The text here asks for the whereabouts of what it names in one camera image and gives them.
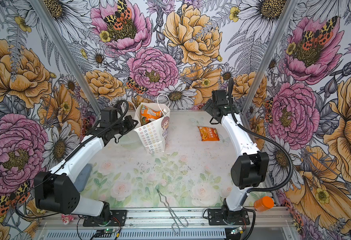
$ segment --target metal vent grille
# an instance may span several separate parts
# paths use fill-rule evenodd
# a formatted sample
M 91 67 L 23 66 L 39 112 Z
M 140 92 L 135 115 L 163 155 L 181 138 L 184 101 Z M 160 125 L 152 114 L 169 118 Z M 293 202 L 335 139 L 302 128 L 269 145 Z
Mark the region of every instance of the metal vent grille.
M 96 230 L 80 230 L 79 235 L 82 240 L 89 240 Z M 116 233 L 105 233 L 101 237 L 94 240 L 114 239 Z M 224 228 L 191 228 L 181 229 L 181 233 L 177 236 L 171 229 L 122 229 L 118 240 L 132 239 L 223 239 L 226 238 Z M 48 230 L 44 240 L 80 240 L 76 230 Z

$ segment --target orange bottle cap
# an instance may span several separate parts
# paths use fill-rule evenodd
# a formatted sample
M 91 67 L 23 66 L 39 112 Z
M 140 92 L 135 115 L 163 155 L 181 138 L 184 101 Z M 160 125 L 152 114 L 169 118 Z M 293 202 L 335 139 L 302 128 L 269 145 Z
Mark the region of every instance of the orange bottle cap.
M 271 197 L 265 196 L 261 199 L 262 205 L 267 207 L 268 209 L 274 207 L 274 201 Z

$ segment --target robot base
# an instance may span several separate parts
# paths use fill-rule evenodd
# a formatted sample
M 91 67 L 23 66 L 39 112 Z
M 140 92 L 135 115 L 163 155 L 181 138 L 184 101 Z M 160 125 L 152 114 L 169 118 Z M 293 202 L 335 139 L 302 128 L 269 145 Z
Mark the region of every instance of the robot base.
M 230 211 L 226 204 L 226 199 L 223 201 L 221 209 L 208 209 L 208 218 L 210 226 L 217 225 L 250 225 L 250 219 L 247 211 Z

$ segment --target orange snack bag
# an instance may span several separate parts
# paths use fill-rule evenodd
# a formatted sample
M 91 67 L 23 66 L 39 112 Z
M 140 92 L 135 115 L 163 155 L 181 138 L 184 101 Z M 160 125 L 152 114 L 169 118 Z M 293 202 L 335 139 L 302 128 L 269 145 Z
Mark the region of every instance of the orange snack bag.
M 202 141 L 219 141 L 217 129 L 211 127 L 198 127 L 201 132 Z
M 148 124 L 149 122 L 157 120 L 161 117 L 163 117 L 163 114 L 161 111 L 156 112 L 156 111 L 153 111 L 151 108 L 148 108 L 145 105 L 142 105 L 142 108 L 141 108 L 142 125 Z

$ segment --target small pink object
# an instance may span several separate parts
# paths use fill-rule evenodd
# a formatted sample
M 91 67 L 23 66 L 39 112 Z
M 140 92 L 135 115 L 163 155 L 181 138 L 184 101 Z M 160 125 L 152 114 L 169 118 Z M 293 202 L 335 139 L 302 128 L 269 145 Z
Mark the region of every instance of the small pink object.
M 74 217 L 72 215 L 65 215 L 61 214 L 61 219 L 64 225 L 69 224 L 72 220 L 74 220 Z

